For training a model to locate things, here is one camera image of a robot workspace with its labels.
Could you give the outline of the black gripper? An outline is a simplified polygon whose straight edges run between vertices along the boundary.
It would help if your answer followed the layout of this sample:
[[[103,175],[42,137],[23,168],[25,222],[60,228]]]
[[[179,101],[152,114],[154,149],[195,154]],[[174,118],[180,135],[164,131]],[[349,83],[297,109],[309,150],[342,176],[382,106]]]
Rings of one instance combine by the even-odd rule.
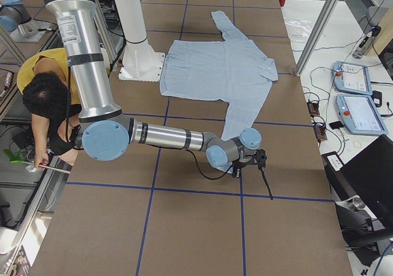
[[[266,167],[267,155],[266,155],[266,152],[264,149],[256,150],[255,160],[257,162],[258,167],[260,167],[260,172],[262,175],[263,182],[265,183],[265,186],[267,188],[268,196],[269,196],[270,200],[274,200],[271,189],[270,189],[270,185],[269,185],[268,180],[265,175],[265,168],[264,167]]]

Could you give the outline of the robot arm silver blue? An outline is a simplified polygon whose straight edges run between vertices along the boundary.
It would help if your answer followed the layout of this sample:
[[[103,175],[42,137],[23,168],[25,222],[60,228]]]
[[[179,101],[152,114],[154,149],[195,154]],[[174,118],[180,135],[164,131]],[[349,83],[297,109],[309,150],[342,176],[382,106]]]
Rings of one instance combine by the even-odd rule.
[[[148,124],[127,117],[115,103],[104,57],[99,46],[94,14],[96,0],[44,0],[54,14],[82,105],[82,146],[93,159],[110,161],[131,143],[156,148],[204,152],[210,165],[223,167],[236,178],[247,165],[263,170],[267,156],[260,148],[261,134],[253,128],[224,141],[213,133]]]

